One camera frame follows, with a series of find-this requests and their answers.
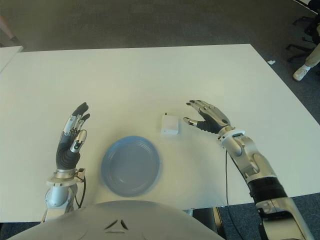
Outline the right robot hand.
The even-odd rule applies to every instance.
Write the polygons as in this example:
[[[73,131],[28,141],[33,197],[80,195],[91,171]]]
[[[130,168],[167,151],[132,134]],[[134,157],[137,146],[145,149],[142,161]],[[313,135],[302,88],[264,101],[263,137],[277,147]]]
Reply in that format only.
[[[228,117],[212,104],[203,100],[190,100],[186,105],[195,109],[203,118],[203,120],[194,120],[184,117],[183,120],[188,125],[212,134],[218,134],[224,128],[232,129]]]

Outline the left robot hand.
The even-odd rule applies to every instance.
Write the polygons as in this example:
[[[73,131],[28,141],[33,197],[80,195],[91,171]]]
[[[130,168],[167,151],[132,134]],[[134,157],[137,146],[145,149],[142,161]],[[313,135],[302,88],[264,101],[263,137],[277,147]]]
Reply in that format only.
[[[58,170],[73,170],[80,160],[80,149],[87,138],[87,131],[82,129],[90,114],[86,102],[79,105],[69,116],[59,139],[56,151],[56,168]]]

